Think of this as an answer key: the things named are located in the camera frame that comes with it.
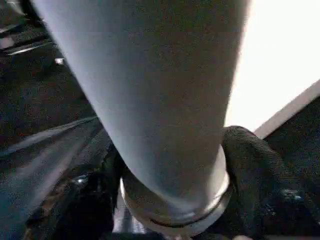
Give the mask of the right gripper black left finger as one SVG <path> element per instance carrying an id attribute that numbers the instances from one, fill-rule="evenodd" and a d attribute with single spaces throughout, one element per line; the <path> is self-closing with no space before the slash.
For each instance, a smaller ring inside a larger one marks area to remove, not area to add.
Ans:
<path id="1" fill-rule="evenodd" d="M 67 173 L 75 188 L 60 213 L 55 240 L 98 240 L 114 227 L 123 160 L 114 144 L 92 162 Z"/>

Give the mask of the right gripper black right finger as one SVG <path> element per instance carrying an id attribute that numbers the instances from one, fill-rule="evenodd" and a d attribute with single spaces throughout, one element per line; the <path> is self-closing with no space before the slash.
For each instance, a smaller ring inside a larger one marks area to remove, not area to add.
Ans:
<path id="1" fill-rule="evenodd" d="M 221 145 L 249 237 L 320 237 L 319 206 L 276 151 L 241 126 L 224 128 Z"/>

